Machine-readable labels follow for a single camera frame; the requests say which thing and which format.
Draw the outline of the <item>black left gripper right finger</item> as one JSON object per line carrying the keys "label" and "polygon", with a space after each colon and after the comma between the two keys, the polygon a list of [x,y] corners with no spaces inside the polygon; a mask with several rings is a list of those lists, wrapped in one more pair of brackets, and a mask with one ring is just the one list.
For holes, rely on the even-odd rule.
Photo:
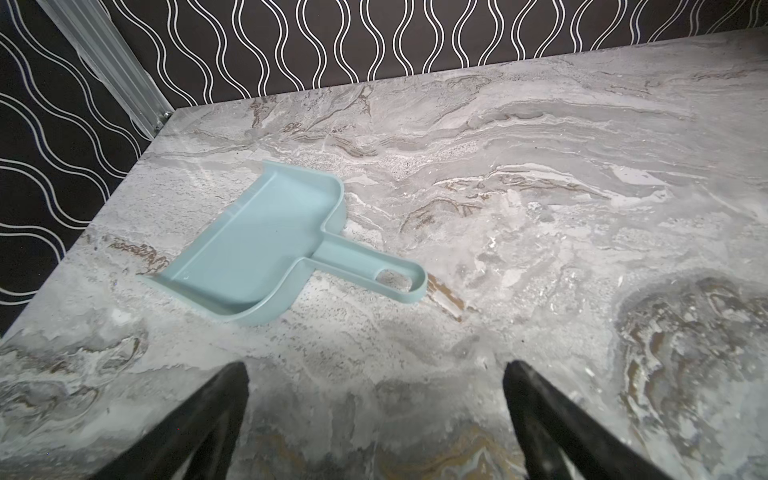
{"label": "black left gripper right finger", "polygon": [[667,479],[528,363],[507,364],[503,392],[529,479]]}

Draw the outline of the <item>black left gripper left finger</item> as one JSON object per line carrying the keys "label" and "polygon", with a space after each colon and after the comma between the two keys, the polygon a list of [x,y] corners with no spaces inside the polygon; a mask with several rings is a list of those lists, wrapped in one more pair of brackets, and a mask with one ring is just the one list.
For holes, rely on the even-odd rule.
{"label": "black left gripper left finger", "polygon": [[249,397],[243,362],[231,362],[94,479],[224,479]]}

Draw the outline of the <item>light teal plastic dustpan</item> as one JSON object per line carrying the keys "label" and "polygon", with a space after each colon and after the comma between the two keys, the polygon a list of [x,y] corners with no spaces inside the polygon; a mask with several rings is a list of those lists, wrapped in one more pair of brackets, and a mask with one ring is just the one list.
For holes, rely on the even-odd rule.
{"label": "light teal plastic dustpan", "polygon": [[277,319],[317,270],[400,303],[420,301],[422,266],[342,236],[344,193],[335,175],[267,161],[175,260],[141,279],[215,320],[248,325]]}

